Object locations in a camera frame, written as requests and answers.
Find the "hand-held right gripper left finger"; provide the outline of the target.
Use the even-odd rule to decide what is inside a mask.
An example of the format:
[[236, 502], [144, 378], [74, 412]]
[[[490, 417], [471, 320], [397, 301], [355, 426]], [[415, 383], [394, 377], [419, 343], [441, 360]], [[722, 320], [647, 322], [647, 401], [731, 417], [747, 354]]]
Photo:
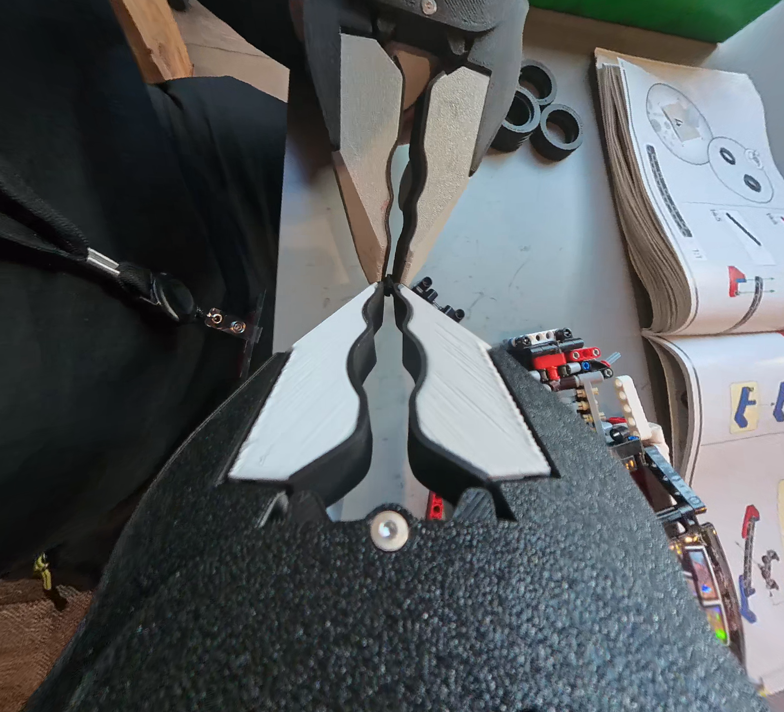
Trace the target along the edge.
[[312, 491], [330, 506], [366, 476], [364, 383], [376, 364], [384, 299], [382, 283], [368, 286], [292, 346], [229, 478]]

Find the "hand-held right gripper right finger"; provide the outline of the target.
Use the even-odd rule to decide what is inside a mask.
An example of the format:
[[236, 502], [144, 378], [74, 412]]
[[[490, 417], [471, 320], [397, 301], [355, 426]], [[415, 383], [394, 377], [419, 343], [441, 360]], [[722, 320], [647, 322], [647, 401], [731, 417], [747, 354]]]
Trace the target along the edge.
[[490, 346], [413, 290], [393, 285], [403, 363], [414, 380], [408, 462], [428, 490], [456, 507], [466, 490], [549, 478], [551, 466], [495, 366]]

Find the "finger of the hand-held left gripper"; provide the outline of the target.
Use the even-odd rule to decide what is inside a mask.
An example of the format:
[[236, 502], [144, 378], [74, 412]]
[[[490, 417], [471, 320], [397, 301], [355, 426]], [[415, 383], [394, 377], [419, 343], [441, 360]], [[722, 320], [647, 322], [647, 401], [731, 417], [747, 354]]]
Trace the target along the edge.
[[332, 157], [358, 260], [381, 281], [390, 252], [390, 161], [400, 133], [404, 78], [374, 39], [340, 38], [339, 146]]
[[462, 67], [441, 73], [419, 100], [393, 267], [399, 284], [409, 285], [424, 266], [468, 185], [487, 89], [485, 75]]

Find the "grey desk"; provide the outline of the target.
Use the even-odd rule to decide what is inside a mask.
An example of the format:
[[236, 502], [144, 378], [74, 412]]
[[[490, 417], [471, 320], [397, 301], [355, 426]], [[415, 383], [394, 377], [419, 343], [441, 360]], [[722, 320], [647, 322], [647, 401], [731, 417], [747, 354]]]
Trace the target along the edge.
[[[782, 170], [782, 3], [717, 47], [532, 9], [523, 47], [554, 72], [557, 99], [583, 118], [583, 144], [560, 162], [528, 143], [488, 153], [417, 276], [431, 277], [438, 301], [464, 309], [463, 325], [489, 343], [561, 324], [620, 352], [646, 413], [669, 427], [661, 365], [640, 334], [650, 324], [647, 296], [626, 258], [594, 113], [593, 51], [746, 73]], [[274, 352], [367, 286], [329, 145], [310, 81], [290, 75]]]

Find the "person's left hand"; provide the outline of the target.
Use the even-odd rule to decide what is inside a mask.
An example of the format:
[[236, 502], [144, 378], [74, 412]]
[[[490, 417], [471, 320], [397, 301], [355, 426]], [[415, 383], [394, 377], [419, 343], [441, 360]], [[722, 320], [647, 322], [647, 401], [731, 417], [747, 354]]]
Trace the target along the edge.
[[406, 112], [439, 72], [441, 62], [428, 51], [397, 42], [390, 46], [390, 55], [397, 60], [404, 76], [403, 111]]

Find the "dark badge holder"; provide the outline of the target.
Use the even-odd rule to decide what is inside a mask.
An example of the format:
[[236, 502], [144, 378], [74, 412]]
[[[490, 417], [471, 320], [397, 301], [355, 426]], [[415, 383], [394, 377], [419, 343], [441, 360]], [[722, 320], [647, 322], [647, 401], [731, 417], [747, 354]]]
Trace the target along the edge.
[[263, 306], [265, 304], [267, 291], [264, 289], [256, 298], [256, 306], [245, 316], [245, 330], [242, 332], [242, 353], [238, 365], [238, 378], [240, 381], [245, 380], [250, 372], [250, 364], [254, 348], [258, 343], [261, 333], [263, 331]]

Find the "toy brick car model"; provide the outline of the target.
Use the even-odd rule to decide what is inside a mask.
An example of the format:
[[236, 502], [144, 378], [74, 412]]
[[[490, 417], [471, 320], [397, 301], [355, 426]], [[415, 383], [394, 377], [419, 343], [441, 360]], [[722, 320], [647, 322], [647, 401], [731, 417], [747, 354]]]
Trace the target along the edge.
[[714, 635], [745, 666], [739, 597], [717, 531], [700, 522], [706, 505], [672, 465], [663, 430], [648, 420], [633, 379], [614, 372], [619, 355], [604, 356], [566, 327], [513, 336], [502, 345], [624, 465], [667, 534]]

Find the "person's black clothing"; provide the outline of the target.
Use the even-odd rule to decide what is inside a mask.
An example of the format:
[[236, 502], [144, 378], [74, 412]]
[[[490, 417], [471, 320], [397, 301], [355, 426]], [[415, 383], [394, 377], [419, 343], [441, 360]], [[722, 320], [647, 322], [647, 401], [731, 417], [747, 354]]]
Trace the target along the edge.
[[[289, 69], [295, 0], [197, 0]], [[281, 100], [144, 82], [109, 0], [2, 0], [2, 576], [100, 575], [136, 497], [236, 388], [267, 291]]]

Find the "wooden plank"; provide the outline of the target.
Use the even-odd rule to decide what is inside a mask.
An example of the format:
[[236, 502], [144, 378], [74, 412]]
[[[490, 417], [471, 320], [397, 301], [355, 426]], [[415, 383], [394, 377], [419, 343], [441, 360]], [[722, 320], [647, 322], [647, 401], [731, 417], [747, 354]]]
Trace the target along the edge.
[[194, 67], [167, 0], [109, 0], [144, 82], [188, 78]]

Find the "open instruction booklet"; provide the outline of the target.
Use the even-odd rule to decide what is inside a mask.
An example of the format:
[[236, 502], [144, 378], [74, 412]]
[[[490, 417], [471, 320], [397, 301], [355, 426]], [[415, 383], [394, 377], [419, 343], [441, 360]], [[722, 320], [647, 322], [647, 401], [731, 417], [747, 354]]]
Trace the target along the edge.
[[595, 50], [615, 205], [648, 293], [668, 441], [724, 549], [734, 609], [681, 551], [709, 621], [782, 693], [783, 189], [748, 76]]

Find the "yellow zipper pull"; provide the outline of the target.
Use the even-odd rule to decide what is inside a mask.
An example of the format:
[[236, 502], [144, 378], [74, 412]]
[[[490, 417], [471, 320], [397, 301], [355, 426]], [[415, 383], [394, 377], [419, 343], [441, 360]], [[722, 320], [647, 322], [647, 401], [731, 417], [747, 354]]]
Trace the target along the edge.
[[53, 603], [58, 612], [64, 611], [67, 607], [67, 599], [60, 593], [53, 582], [50, 563], [45, 552], [42, 552], [33, 563], [33, 575], [42, 582], [44, 596]]

